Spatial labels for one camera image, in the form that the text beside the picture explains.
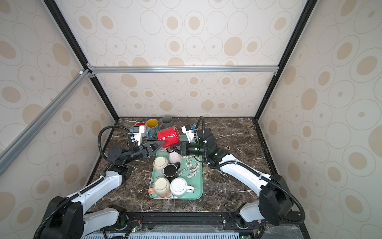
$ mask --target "gray mug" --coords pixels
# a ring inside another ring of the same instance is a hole
[[[159,130],[162,130],[162,128],[161,128],[162,126],[163,126],[163,129],[170,128],[170,127],[174,126],[174,122],[173,122],[171,116],[162,117],[162,119],[160,121],[162,123],[159,125]]]

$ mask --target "upside-down mug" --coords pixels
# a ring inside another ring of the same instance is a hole
[[[175,164],[176,162],[182,163],[182,156],[174,151],[168,154],[168,160],[170,164]]]
[[[170,182],[165,177],[155,181],[153,187],[149,188],[149,194],[157,193],[161,198],[166,198],[171,194]]]
[[[168,165],[168,159],[165,157],[160,156],[154,159],[153,167],[159,175],[163,175],[163,169],[166,167],[166,165]]]
[[[175,178],[170,184],[170,190],[178,198],[184,196],[187,192],[194,192],[196,188],[187,185],[187,181],[182,177]]]

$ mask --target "cream mug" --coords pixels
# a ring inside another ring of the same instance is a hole
[[[184,178],[177,177],[171,181],[170,190],[174,196],[180,198],[184,196],[184,194],[186,194],[187,192],[193,192],[195,188],[192,186],[188,186]]]
[[[161,198],[166,198],[171,194],[170,182],[165,177],[159,178],[155,181],[152,188],[149,188],[149,194],[157,193]]]
[[[154,159],[154,163],[152,165],[159,175],[163,175],[163,169],[166,165],[168,165],[168,159],[165,157],[157,157]]]

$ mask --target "marble tabletop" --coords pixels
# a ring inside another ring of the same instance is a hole
[[[117,125],[132,128],[137,122],[146,122],[149,118],[120,118]],[[173,118],[174,126],[181,132],[181,127],[195,125],[197,118]],[[216,144],[224,147],[240,161],[251,167],[270,174],[259,138],[251,118],[205,118],[206,128],[214,134]],[[116,129],[107,145],[127,147],[127,132]],[[236,178],[210,169],[203,165],[203,194],[197,200],[152,199],[147,190],[151,181],[154,157],[131,162],[134,167],[131,177],[121,186],[109,192],[99,200],[89,211],[102,210],[115,204],[130,212],[186,212],[186,211],[235,211],[244,202],[258,200],[258,196]],[[107,161],[99,163],[93,180],[96,180],[106,168]]]

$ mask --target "teal tray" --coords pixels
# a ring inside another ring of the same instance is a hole
[[[187,136],[181,135],[180,140],[187,140]],[[158,151],[156,157],[165,157],[168,159],[168,152],[167,150],[164,151]],[[150,197],[154,199],[183,199],[183,200],[196,200],[199,199],[202,196],[203,193],[203,169],[202,169],[202,163],[198,162],[194,156],[187,156],[187,158],[182,159],[182,163],[180,165],[180,168],[178,170],[178,174],[180,177],[184,178],[187,181],[187,184],[189,186],[193,186],[197,189],[194,190],[193,193],[186,193],[184,196],[178,198],[177,196],[174,196],[170,194],[166,198],[159,197],[156,193],[151,194]],[[154,182],[158,179],[164,176],[158,175],[158,173],[153,169],[152,175],[151,175],[151,183],[150,188],[153,187]]]

